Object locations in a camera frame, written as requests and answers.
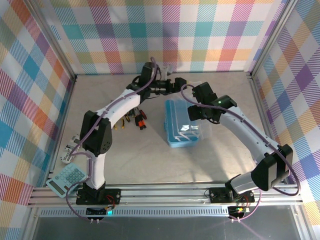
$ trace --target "calculator keypad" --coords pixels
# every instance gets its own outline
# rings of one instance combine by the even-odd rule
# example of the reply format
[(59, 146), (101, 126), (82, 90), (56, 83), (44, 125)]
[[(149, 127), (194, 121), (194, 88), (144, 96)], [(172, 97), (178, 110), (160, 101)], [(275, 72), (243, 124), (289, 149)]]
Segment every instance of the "calculator keypad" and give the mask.
[(70, 167), (66, 166), (65, 171), (61, 171), (56, 177), (56, 180), (62, 180), (64, 183), (69, 182), (71, 185), (77, 182), (80, 182), (84, 178), (84, 174), (79, 171), (78, 168), (71, 169)]
[(74, 163), (69, 163), (67, 166), (64, 167), (64, 169), (61, 170), (55, 177), (52, 179), (49, 179), (47, 181), (47, 185), (57, 194), (59, 197), (64, 198), (66, 195), (67, 190), (75, 184), (70, 190), (72, 191), (78, 183), (85, 179), (85, 173), (82, 172), (78, 168), (78, 166)]

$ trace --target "blue plastic box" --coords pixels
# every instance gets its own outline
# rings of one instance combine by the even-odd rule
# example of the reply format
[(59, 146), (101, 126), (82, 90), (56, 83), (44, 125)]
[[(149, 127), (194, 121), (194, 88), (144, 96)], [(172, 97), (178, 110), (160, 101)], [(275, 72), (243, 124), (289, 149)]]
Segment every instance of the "blue plastic box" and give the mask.
[(193, 147), (203, 138), (199, 126), (201, 121), (189, 120), (189, 106), (189, 102), (180, 98), (166, 100), (164, 103), (164, 129), (171, 148)]

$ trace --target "calculator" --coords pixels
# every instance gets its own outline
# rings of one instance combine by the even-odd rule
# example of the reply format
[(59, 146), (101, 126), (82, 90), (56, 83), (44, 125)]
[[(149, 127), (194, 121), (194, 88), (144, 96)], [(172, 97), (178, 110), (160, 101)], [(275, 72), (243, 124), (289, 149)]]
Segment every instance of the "calculator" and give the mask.
[[(60, 198), (66, 197), (67, 191), (72, 184), (81, 182), (87, 178), (87, 175), (73, 162), (65, 166), (59, 174), (46, 181), (46, 184)], [(74, 185), (69, 192), (72, 192), (77, 185)]]

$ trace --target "plaid wallpaper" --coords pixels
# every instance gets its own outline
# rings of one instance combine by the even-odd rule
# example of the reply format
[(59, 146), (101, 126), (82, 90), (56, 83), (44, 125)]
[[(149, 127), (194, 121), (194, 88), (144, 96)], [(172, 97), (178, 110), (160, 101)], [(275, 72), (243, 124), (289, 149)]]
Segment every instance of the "plaid wallpaper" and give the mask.
[(18, 237), (71, 86), (23, 0), (0, 1), (0, 239)]
[(320, 238), (320, 1), (300, 0), (257, 85), (276, 140), (294, 149), (310, 222)]
[(272, 21), (271, 21), (267, 31), (265, 32), (265, 34), (263, 36), (263, 39), (260, 42), (260, 45), (259, 45), (259, 47), (258, 47), (258, 49), (257, 49), (257, 51), (256, 51), (256, 53), (254, 55), (254, 58), (253, 58), (253, 60), (252, 60), (252, 62), (250, 64), (248, 72), (252, 72), (252, 69), (254, 68), (257, 60), (259, 59), (260, 54), (261, 54), (262, 50), (264, 49), (264, 47), (265, 47), (265, 45), (267, 43), (267, 40), (268, 40), (270, 34), (272, 33), (272, 30), (274, 29), (274, 27), (275, 27), (275, 25), (277, 23), (277, 20), (278, 20), (278, 18), (280, 16), (282, 10), (284, 9), (287, 1), (288, 0), (281, 0), (281, 3), (279, 4), (279, 6), (278, 6), (278, 8), (277, 8), (277, 10), (275, 12), (275, 15), (273, 16)]
[(284, 5), (281, 0), (38, 3), (79, 74), (140, 73), (150, 56), (176, 72), (244, 70), (266, 34), (264, 22), (272, 24), (279, 15), (272, 20), (269, 11)]

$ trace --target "calculator display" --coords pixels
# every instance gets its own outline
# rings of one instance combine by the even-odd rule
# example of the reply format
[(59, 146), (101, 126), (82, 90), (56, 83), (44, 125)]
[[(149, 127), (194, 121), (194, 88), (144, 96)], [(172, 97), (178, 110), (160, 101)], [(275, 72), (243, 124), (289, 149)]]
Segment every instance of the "calculator display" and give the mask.
[(64, 195), (66, 192), (63, 191), (54, 181), (50, 181), (49, 184), (54, 187), (61, 195)]

